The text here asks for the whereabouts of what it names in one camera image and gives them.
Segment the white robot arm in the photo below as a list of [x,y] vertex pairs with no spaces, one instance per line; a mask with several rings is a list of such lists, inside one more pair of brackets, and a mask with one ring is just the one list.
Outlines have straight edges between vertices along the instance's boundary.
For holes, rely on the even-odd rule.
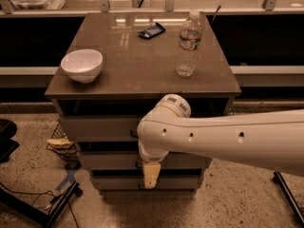
[[304,110],[193,118],[181,96],[168,94],[137,127],[144,187],[156,186],[170,152],[304,174]]

